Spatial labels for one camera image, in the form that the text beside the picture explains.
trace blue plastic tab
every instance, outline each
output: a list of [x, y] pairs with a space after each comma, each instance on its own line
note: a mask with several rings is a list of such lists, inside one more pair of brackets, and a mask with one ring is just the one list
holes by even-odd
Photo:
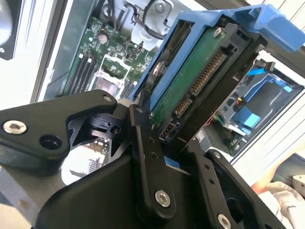
[[305, 43], [305, 34], [272, 5], [242, 7], [229, 10], [225, 15], [247, 31], [260, 33], [288, 52], [299, 50]]

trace green pcb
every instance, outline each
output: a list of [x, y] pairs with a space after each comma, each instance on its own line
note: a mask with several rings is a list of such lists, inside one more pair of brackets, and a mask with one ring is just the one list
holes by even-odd
[[185, 95], [191, 84], [208, 64], [211, 57], [215, 55], [217, 47], [225, 34], [222, 32], [214, 37], [217, 28], [208, 28], [199, 39], [183, 66], [176, 74], [162, 97], [153, 108], [151, 124], [159, 126], [165, 121], [168, 114], [175, 109], [181, 98]]
[[131, 42], [130, 37], [92, 17], [72, 63], [66, 92], [77, 72], [80, 54], [96, 61], [95, 70], [102, 69], [111, 77], [118, 79], [139, 81], [155, 53], [145, 50]]

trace black cable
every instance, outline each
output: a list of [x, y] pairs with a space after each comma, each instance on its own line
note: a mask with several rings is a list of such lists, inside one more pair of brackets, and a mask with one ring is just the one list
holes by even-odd
[[151, 1], [147, 4], [147, 6], [145, 7], [145, 9], [144, 9], [144, 14], [143, 14], [143, 20], [140, 20], [140, 19], [139, 19], [138, 10], [137, 10], [137, 8], [136, 8], [134, 5], [132, 5], [132, 4], [130, 4], [130, 3], [126, 3], [126, 4], [125, 4], [125, 7], [130, 7], [130, 8], [132, 8], [132, 10], [133, 10], [133, 19], [134, 19], [134, 21], [135, 21], [136, 23], [138, 23], [139, 25], [141, 25], [149, 35], [151, 35], [152, 37], [157, 38], [157, 39], [159, 39], [159, 40], [164, 40], [166, 34], [165, 34], [165, 35], [162, 35], [162, 34], [156, 32], [156, 31], [152, 30], [152, 29], [149, 28], [147, 25], [145, 25], [145, 20], [146, 20], [147, 12], [148, 12], [148, 10], [150, 9], [150, 7], [153, 5], [154, 2], [155, 2], [155, 0], [151, 0]]
[[108, 16], [107, 16], [107, 18], [108, 18], [108, 24], [113, 27], [113, 23], [112, 23], [112, 19], [111, 19], [111, 13], [112, 12], [111, 12], [111, 5], [110, 4], [111, 4], [110, 1], [108, 1], [108, 8], [107, 8]]
[[145, 9], [144, 9], [144, 14], [143, 14], [143, 18], [142, 18], [142, 23], [143, 23], [143, 27], [144, 27], [145, 31], [146, 31], [149, 35], [151, 35], [151, 36], [153, 36], [153, 37], [155, 37], [155, 38], [157, 38], [157, 39], [159, 39], [159, 40], [163, 40], [163, 39], [165, 38], [166, 34], [165, 34], [165, 35], [162, 35], [162, 34], [156, 32], [156, 31], [152, 30], [151, 28], [149, 28], [149, 27], [145, 24], [147, 12], [148, 12], [148, 10], [151, 8], [151, 6], [154, 4], [155, 1], [156, 1], [156, 0], [150, 0], [149, 3], [147, 4], [147, 6], [145, 7]]
[[116, 30], [116, 22], [115, 22], [115, 7], [114, 7], [114, 0], [108, 0], [110, 3], [110, 8], [111, 8], [111, 22], [112, 22], [112, 27], [114, 30]]
[[96, 7], [93, 11], [93, 17], [100, 18], [101, 10], [106, 0], [99, 0], [96, 4]]

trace black metal bracket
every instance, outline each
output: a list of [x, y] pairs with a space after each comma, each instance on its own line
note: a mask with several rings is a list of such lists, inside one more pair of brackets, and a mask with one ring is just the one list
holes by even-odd
[[[150, 128], [149, 96], [144, 92], [140, 105], [126, 107], [95, 90], [0, 111], [0, 163], [26, 172], [54, 174], [71, 149], [100, 136], [115, 146], [111, 163], [46, 203], [35, 229], [238, 229], [241, 224], [247, 229], [284, 229], [224, 157], [217, 151], [205, 154], [196, 138], [177, 158], [184, 171], [168, 167], [165, 149]], [[92, 197], [101, 193], [112, 201], [97, 204]], [[108, 204], [113, 205], [109, 214]], [[85, 213], [84, 206], [92, 211]], [[113, 211], [122, 223], [107, 219]], [[103, 212], [103, 219], [93, 212]], [[80, 220], [71, 223], [76, 215]]]
[[[71, 149], [86, 143], [74, 143], [84, 122], [97, 113], [112, 113], [116, 107], [107, 92], [91, 91], [0, 111], [0, 163], [52, 175]], [[7, 133], [5, 124], [10, 120], [24, 123], [26, 131]]]
[[213, 163], [221, 190], [228, 197], [226, 202], [236, 222], [242, 220], [247, 229], [285, 228], [224, 156], [210, 149], [205, 157]]

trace screw hole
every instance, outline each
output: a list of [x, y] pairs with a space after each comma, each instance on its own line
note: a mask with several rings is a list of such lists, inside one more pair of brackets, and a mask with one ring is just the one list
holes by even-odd
[[266, 229], [272, 229], [272, 227], [270, 227], [268, 224], [265, 224], [265, 228]]
[[155, 152], [151, 152], [151, 156], [152, 156], [154, 159], [158, 158], [158, 155], [157, 155]]
[[142, 108], [140, 108], [140, 107], [137, 107], [136, 110], [137, 110], [138, 112], [140, 112], [140, 113], [143, 113], [143, 112], [144, 112], [144, 110], [143, 110]]
[[42, 147], [49, 150], [56, 150], [61, 147], [61, 140], [54, 135], [44, 135], [39, 139], [39, 143]]
[[228, 221], [227, 221], [227, 220], [222, 219], [221, 221], [224, 223], [224, 225], [229, 225], [229, 223], [228, 223]]
[[121, 128], [117, 125], [115, 125], [113, 128], [111, 128], [110, 132], [112, 134], [118, 134], [119, 132], [121, 132]]
[[153, 140], [152, 137], [148, 137], [148, 141], [149, 141], [150, 143], [154, 143], [154, 140]]
[[108, 102], [112, 101], [112, 98], [110, 98], [109, 96], [104, 95], [104, 99], [107, 100]]

